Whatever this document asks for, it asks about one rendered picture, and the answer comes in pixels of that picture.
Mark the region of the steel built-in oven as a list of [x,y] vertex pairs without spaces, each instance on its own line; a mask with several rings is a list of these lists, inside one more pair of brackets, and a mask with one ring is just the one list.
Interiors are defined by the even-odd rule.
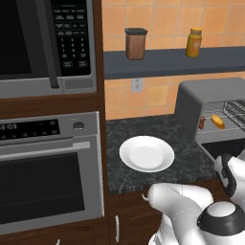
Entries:
[[[83,122],[82,130],[73,123]],[[96,136],[100,141],[98,112],[0,120],[0,147]]]

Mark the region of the grey toaster oven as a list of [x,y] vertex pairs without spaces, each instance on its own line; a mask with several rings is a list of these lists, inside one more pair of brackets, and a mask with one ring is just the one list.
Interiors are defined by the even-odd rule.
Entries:
[[245,132],[221,130],[199,132],[199,122],[206,103],[228,100],[245,102],[245,79],[215,78],[182,81],[178,87],[175,116],[197,143],[245,139]]

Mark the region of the orange baguette bread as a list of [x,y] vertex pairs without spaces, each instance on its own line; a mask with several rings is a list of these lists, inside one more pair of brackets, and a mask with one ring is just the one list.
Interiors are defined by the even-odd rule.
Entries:
[[224,124],[224,121],[218,117],[217,115],[211,115],[211,120],[212,120],[212,123],[220,128],[220,129],[224,129],[225,128],[225,124]]

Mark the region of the dark wood base cabinet door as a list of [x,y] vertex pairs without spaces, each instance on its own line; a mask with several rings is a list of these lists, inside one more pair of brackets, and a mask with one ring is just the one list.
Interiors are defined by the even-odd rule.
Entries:
[[[159,229],[162,215],[143,199],[148,188],[109,195],[110,245],[148,245]],[[115,216],[120,219],[120,241],[116,242]]]

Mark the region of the toaster oven glass door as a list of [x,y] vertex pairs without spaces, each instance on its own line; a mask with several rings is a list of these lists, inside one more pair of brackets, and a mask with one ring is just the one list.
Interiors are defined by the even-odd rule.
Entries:
[[203,151],[213,160],[222,154],[237,157],[245,148],[245,139],[235,139],[220,142],[198,143]]

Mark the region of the oven door with dark window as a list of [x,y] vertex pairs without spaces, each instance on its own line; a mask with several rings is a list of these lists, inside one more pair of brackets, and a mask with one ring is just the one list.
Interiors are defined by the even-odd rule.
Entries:
[[[0,234],[104,216],[100,141],[68,153],[0,161]],[[41,144],[49,142],[28,143]]]

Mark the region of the white round plate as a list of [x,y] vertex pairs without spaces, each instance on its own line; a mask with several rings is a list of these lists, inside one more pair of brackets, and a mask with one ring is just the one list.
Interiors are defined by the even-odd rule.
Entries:
[[159,172],[167,169],[174,161],[172,147],[156,137],[136,136],[120,146],[121,160],[140,172]]

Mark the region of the dark wood tall cabinet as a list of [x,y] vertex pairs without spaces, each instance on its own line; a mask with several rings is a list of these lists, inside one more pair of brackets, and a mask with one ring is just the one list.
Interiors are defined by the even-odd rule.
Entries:
[[0,99],[0,120],[98,112],[104,216],[12,234],[0,234],[0,245],[109,245],[101,0],[93,0],[97,90],[93,93]]

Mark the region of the brown jar with black lid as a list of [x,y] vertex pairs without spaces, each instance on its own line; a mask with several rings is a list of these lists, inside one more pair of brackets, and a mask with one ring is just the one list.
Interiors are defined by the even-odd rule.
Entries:
[[125,28],[125,55],[130,60],[145,58],[145,39],[147,30],[144,28]]

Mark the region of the steel built-in microwave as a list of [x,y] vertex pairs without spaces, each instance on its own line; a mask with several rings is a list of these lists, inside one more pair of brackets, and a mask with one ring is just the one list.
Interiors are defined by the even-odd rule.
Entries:
[[44,0],[58,89],[52,89],[35,0],[0,0],[0,99],[97,90],[93,0]]

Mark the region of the yellow bottle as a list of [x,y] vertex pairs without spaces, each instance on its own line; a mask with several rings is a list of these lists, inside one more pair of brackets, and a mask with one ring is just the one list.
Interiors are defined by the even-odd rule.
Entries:
[[187,57],[199,56],[201,41],[202,41],[202,30],[200,28],[191,28],[188,37],[187,49],[186,49]]

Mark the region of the white wall outlet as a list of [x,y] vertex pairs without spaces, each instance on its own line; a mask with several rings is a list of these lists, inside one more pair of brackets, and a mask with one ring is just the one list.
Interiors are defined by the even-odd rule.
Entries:
[[144,88],[144,79],[143,78],[133,78],[131,81],[131,92],[140,93]]

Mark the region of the dark grey wall shelf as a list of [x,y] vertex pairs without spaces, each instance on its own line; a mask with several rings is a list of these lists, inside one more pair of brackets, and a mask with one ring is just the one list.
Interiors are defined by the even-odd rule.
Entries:
[[198,57],[185,49],[146,50],[142,60],[124,51],[103,54],[104,78],[151,78],[245,71],[245,47],[202,48]]

